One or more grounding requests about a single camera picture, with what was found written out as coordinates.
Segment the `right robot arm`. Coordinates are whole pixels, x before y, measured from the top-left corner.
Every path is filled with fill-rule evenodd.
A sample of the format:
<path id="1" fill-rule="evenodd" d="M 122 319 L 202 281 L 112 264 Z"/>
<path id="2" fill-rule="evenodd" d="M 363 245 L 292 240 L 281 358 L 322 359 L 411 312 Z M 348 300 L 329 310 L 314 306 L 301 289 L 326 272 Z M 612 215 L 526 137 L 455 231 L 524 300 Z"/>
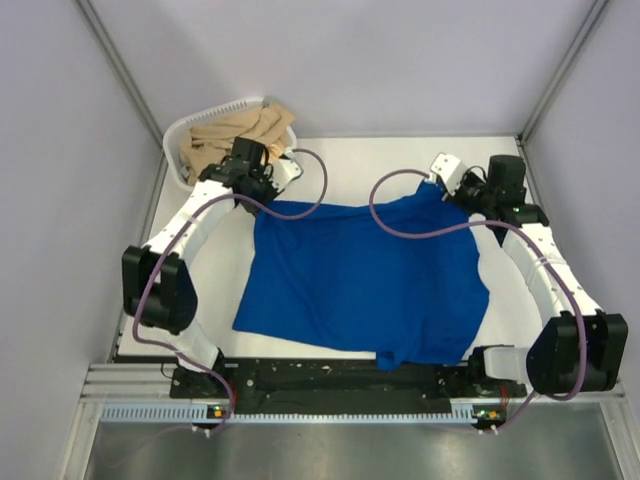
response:
<path id="1" fill-rule="evenodd" d="M 562 257 L 547 215 L 527 200 L 524 160 L 494 155 L 486 171 L 474 173 L 459 158 L 440 154 L 430 170 L 442 183 L 447 201 L 488 220 L 542 320 L 541 332 L 528 347 L 475 348 L 466 372 L 469 388 L 487 396 L 510 380 L 555 397 L 573 390 L 613 389 L 628 325 L 622 315 L 605 312 L 586 293 Z"/>

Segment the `white plastic laundry basket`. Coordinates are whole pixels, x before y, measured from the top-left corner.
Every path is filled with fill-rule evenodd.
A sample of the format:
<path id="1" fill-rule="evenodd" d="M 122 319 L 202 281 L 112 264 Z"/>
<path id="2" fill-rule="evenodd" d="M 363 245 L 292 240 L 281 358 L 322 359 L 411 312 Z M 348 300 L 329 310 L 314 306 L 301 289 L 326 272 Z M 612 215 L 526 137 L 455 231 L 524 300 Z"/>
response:
<path id="1" fill-rule="evenodd" d="M 235 100 L 226 104 L 215 106 L 195 114 L 184 117 L 174 122 L 165 132 L 163 138 L 163 149 L 165 158 L 168 162 L 169 171 L 174 179 L 175 183 L 184 191 L 191 191 L 193 186 L 187 184 L 187 172 L 186 167 L 179 157 L 179 143 L 187 129 L 196 125 L 204 125 L 208 121 L 226 115 L 227 113 L 234 113 L 239 111 L 248 110 L 256 106 L 267 105 L 268 103 L 276 102 L 271 98 L 264 97 L 249 97 L 240 100 Z M 287 148 L 286 151 L 293 149 L 297 146 L 297 138 L 293 131 L 293 124 L 287 129 L 289 138 L 291 139 L 292 146 Z"/>

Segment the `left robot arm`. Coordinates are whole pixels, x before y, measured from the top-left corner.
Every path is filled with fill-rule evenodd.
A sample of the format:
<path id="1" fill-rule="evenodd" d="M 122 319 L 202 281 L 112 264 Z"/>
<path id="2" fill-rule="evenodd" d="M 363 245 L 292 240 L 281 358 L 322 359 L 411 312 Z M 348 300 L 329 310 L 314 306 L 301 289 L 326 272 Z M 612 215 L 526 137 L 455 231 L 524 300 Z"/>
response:
<path id="1" fill-rule="evenodd" d="M 284 186 L 267 164 L 268 148 L 237 137 L 221 163 L 201 172 L 189 197 L 171 220 L 144 245 L 122 255 L 123 308 L 133 318 L 136 342 L 176 355 L 194 370 L 192 384 L 205 396 L 226 387 L 227 374 L 216 366 L 219 348 L 196 319 L 198 297 L 189 267 L 240 194 L 261 205 Z"/>

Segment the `blue printed t-shirt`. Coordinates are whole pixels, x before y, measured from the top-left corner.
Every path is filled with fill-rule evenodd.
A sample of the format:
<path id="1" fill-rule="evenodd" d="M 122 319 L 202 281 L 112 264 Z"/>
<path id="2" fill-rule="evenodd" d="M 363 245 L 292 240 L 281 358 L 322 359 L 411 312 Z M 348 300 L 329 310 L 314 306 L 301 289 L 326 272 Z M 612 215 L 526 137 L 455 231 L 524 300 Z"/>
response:
<path id="1" fill-rule="evenodd" d="M 274 202 L 233 327 L 372 352 L 382 370 L 457 364 L 489 306 L 466 219 L 427 183 L 374 207 Z"/>

